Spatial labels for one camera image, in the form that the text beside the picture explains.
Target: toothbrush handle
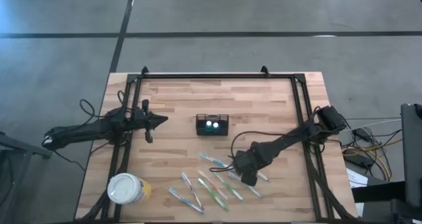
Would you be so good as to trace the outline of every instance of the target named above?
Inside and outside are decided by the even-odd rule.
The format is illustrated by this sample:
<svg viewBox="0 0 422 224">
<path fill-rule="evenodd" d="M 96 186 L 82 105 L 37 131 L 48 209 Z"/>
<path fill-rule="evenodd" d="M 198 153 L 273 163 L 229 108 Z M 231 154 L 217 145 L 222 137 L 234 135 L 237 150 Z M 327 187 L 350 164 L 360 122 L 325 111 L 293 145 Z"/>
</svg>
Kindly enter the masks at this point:
<svg viewBox="0 0 422 224">
<path fill-rule="evenodd" d="M 195 207 L 193 204 L 190 203 L 190 201 L 184 199 L 184 198 L 180 198 L 180 201 L 184 202 L 185 204 L 187 204 L 189 207 L 193 208 L 194 210 L 197 210 L 197 212 L 203 214 L 204 212 L 200 209 L 198 209 L 197 207 Z"/>
<path fill-rule="evenodd" d="M 194 193 L 193 193 L 193 196 L 195 196 L 195 200 L 196 200 L 196 202 L 198 202 L 199 207 L 200 207 L 202 210 L 204 210 L 204 206 L 200 203 L 198 195 L 196 195 L 196 193 L 194 192 Z"/>
<path fill-rule="evenodd" d="M 224 185 L 241 201 L 243 201 L 242 196 L 240 196 L 240 194 L 238 192 L 236 192 L 236 190 L 228 183 L 228 182 L 224 182 Z"/>
<path fill-rule="evenodd" d="M 221 207 L 223 207 L 225 210 L 228 210 L 228 209 L 229 209 L 229 208 L 226 206 L 226 204 L 225 204 L 225 203 L 223 203 L 223 201 L 221 201 L 221 200 L 218 198 L 217 194 L 216 194 L 214 191 L 209 190 L 209 192 L 210 192 L 211 196 L 213 196 L 213 197 L 214 197 L 214 199 L 217 201 L 217 203 L 218 203 Z"/>
</svg>

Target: concrete floor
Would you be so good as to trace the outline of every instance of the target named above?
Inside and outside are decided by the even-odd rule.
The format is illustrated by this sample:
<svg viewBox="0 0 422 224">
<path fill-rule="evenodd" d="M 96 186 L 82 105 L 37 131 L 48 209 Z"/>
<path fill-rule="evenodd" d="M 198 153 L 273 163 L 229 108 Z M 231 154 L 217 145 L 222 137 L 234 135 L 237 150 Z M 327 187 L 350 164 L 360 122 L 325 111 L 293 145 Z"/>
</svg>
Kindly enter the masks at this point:
<svg viewBox="0 0 422 224">
<path fill-rule="evenodd" d="M 120 30 L 127 0 L 0 0 L 0 33 Z M 420 0 L 135 0 L 128 32 L 422 30 Z M 81 98 L 98 111 L 117 39 L 0 39 L 0 131 L 40 146 L 53 126 L 81 123 Z M 395 117 L 422 103 L 422 37 L 126 39 L 117 72 L 322 71 L 346 118 Z M 352 126 L 376 121 L 351 121 Z M 389 133 L 400 123 L 373 127 Z M 342 135 L 342 140 L 349 138 Z M 89 143 L 61 153 L 83 165 Z M 402 181 L 402 145 L 387 156 Z M 381 178 L 374 168 L 374 174 Z M 83 173 L 34 157 L 17 223 L 69 221 Z"/>
</svg>

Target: small black box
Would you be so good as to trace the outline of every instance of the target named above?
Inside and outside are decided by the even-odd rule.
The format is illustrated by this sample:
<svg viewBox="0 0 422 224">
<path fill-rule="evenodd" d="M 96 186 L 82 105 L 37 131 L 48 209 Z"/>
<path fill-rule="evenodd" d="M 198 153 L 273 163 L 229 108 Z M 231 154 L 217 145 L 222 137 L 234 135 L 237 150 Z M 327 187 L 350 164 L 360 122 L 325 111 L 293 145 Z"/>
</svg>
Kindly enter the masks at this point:
<svg viewBox="0 0 422 224">
<path fill-rule="evenodd" d="M 196 115 L 196 135 L 227 136 L 229 134 L 229 115 Z"/>
</svg>

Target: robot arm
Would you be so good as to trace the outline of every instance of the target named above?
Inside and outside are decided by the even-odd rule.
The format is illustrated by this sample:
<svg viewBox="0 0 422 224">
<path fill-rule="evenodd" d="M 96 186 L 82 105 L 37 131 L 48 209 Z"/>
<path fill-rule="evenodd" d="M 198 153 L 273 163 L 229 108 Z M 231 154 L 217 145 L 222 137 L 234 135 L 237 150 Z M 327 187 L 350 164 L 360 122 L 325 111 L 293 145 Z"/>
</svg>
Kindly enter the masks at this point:
<svg viewBox="0 0 422 224">
<path fill-rule="evenodd" d="M 57 126 L 45 133 L 43 147 L 48 150 L 64 148 L 67 144 L 106 139 L 111 144 L 124 142 L 124 133 L 145 129 L 145 139 L 152 142 L 150 130 L 165 122 L 166 116 L 155 115 L 148 110 L 148 100 L 142 101 L 142 109 L 136 108 L 131 118 L 126 118 L 126 109 L 112 109 L 93 123 L 75 126 Z"/>
<path fill-rule="evenodd" d="M 242 182 L 254 186 L 257 171 L 270 165 L 282 150 L 295 143 L 302 141 L 320 144 L 346 127 L 344 120 L 334 107 L 323 107 L 315 111 L 315 114 L 318 115 L 318 123 L 315 123 L 315 118 L 311 117 L 301 126 L 272 142 L 252 142 L 251 148 L 247 151 L 237 151 L 233 158 L 233 166 L 236 173 L 241 175 Z"/>
</svg>

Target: wooden tabletop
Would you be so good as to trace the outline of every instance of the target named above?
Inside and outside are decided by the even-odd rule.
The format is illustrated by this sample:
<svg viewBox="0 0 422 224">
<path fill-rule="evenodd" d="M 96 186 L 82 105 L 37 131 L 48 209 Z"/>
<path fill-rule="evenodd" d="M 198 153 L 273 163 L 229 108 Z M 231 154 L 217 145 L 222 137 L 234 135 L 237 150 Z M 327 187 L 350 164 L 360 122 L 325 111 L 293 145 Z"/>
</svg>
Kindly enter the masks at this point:
<svg viewBox="0 0 422 224">
<path fill-rule="evenodd" d="M 329 105 L 321 72 L 306 72 L 311 104 Z M 105 92 L 102 114 L 119 107 L 117 92 L 124 90 L 127 73 L 110 74 Z M 270 182 L 258 179 L 256 190 L 264 198 L 255 196 L 240 182 L 222 177 L 242 195 L 240 202 L 208 171 L 213 164 L 202 159 L 200 153 L 229 163 L 233 137 L 246 130 L 288 132 L 297 127 L 297 116 L 291 82 L 286 79 L 153 79 L 142 80 L 141 97 L 150 100 L 152 112 L 169 119 L 152 132 L 154 143 L 148 144 L 144 131 L 134 133 L 128 173 L 143 178 L 152 185 L 152 195 L 145 203 L 122 207 L 121 221 L 136 222 L 193 222 L 246 221 L 281 222 L 312 221 L 311 202 L 305 158 L 301 143 L 282 151 L 273 163 L 264 169 Z M 197 136 L 195 115 L 229 114 L 228 136 Z M 271 141 L 273 136 L 246 134 L 239 137 L 235 149 L 246 150 L 252 141 Z M 95 149 L 104 141 L 96 141 Z M 76 217 L 82 217 L 99 198 L 107 183 L 112 146 L 106 146 L 91 155 Z M 346 167 L 337 143 L 327 142 L 322 154 L 328 185 L 340 203 L 352 215 L 355 204 Z M 197 182 L 197 170 L 205 172 L 227 195 L 229 211 L 223 210 Z M 200 215 L 169 193 L 176 189 L 195 204 L 190 190 L 180 174 L 190 178 L 205 214 Z"/>
</svg>

